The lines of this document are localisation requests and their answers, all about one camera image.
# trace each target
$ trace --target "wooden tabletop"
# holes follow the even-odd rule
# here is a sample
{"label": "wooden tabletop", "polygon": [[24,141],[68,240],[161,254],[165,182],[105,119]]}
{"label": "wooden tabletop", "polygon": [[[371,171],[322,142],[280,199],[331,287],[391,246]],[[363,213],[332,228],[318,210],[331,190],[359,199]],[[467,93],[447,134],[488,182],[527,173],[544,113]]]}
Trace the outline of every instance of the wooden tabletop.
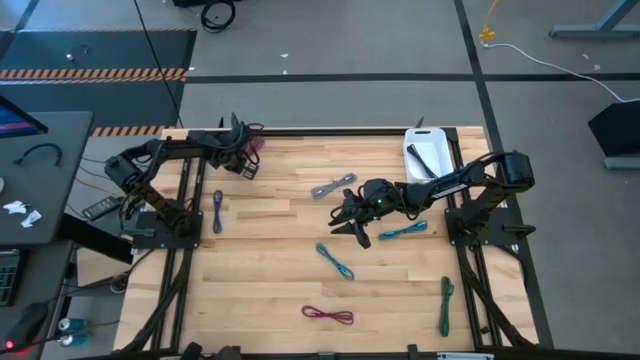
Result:
{"label": "wooden tabletop", "polygon": [[[465,162],[488,152],[482,127],[457,131]],[[164,131],[174,139],[186,134]],[[445,200],[420,215],[418,220],[428,222],[425,233],[379,241],[377,234],[410,223],[399,213],[371,223],[366,231],[372,246],[364,250],[354,236],[329,233],[329,213],[342,203],[340,189],[320,200],[311,198],[313,187],[349,172],[358,176],[349,186],[353,190],[372,178],[406,181],[403,136],[265,140],[253,181],[207,166],[202,242],[193,256],[181,350],[191,341],[207,352],[224,345],[241,346],[243,353],[404,352],[407,344],[417,344],[420,351],[472,350],[458,261],[447,238]],[[167,162],[156,176],[153,185],[164,196],[177,196],[181,165]],[[193,193],[196,168],[187,194]],[[215,190],[224,193],[218,235],[212,231]],[[345,280],[316,252],[318,242],[354,271],[355,281]],[[537,341],[518,262],[493,247],[485,247],[484,254],[496,302],[525,337]],[[165,256],[156,250],[131,276],[116,349],[134,337],[156,306]],[[448,337],[438,331],[443,276],[455,285]],[[476,303],[481,325],[486,324],[482,304]],[[303,317],[304,305],[351,310],[355,323]],[[167,312],[165,346],[173,311]]]}

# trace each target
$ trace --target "black box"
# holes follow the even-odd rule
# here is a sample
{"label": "black box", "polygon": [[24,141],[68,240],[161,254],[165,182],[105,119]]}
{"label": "black box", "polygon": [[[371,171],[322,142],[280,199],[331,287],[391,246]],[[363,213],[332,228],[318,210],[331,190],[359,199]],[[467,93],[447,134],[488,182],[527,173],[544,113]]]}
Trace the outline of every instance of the black box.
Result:
{"label": "black box", "polygon": [[606,156],[640,153],[640,101],[610,105],[589,127]]}

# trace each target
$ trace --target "floor mat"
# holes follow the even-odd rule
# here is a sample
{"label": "floor mat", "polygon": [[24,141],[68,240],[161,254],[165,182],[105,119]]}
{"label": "floor mat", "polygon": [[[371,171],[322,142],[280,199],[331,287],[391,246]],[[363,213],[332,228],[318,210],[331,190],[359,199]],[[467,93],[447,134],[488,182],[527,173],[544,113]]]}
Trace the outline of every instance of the floor mat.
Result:
{"label": "floor mat", "polygon": [[[195,29],[154,29],[149,37],[164,68],[186,68]],[[143,31],[29,31],[16,33],[0,69],[155,68]]]}
{"label": "floor mat", "polygon": [[[115,131],[150,126],[175,126],[176,111],[162,81],[91,82],[13,81],[0,82],[0,93],[29,112],[92,111],[95,136],[151,135],[145,131]],[[180,104],[182,81],[169,81],[169,88]],[[109,128],[108,132],[97,129]]]}
{"label": "floor mat", "polygon": [[29,112],[92,111],[94,136],[175,126],[195,29],[19,31],[0,60],[0,92]]}

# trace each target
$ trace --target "white container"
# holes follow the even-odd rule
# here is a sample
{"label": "white container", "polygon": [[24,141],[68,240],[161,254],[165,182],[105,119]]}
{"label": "white container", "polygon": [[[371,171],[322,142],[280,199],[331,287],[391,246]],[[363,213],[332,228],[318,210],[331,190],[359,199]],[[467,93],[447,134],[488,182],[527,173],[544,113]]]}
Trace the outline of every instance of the white container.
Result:
{"label": "white container", "polygon": [[404,133],[402,152],[404,153],[404,167],[407,171],[407,182],[427,182],[433,180],[422,168],[418,160],[407,151],[407,146],[413,144],[418,154],[429,169],[438,177],[453,172],[451,154],[447,143],[447,135],[440,128],[409,129]]}

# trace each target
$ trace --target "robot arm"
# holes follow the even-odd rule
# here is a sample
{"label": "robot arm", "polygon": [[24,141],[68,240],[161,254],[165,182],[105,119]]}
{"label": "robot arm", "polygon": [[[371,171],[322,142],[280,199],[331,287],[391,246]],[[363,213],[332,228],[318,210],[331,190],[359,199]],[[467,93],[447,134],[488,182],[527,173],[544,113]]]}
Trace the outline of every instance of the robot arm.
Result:
{"label": "robot arm", "polygon": [[[489,165],[497,165],[497,177],[485,172]],[[529,157],[518,153],[489,153],[467,166],[428,183],[390,183],[383,179],[372,179],[358,189],[343,191],[344,202],[332,213],[330,226],[344,223],[331,231],[333,234],[356,235],[363,248],[371,246],[364,226],[383,216],[398,211],[409,220],[449,194],[466,188],[483,186],[485,191],[478,199],[462,205],[464,227],[472,232],[480,232],[489,218],[489,213],[509,195],[524,192],[534,185],[533,171]]]}
{"label": "robot arm", "polygon": [[[247,147],[255,132],[251,124],[239,122],[232,114],[230,131],[191,131],[185,140],[150,140],[109,158],[105,173],[127,194],[127,198],[146,201],[174,235],[186,237],[196,225],[191,221],[189,211],[176,200],[164,198],[151,186],[160,166],[167,160],[203,158],[215,169],[223,166],[227,171],[253,179],[259,168],[259,158],[251,159]],[[149,162],[144,170],[134,162],[143,157],[148,157]]]}

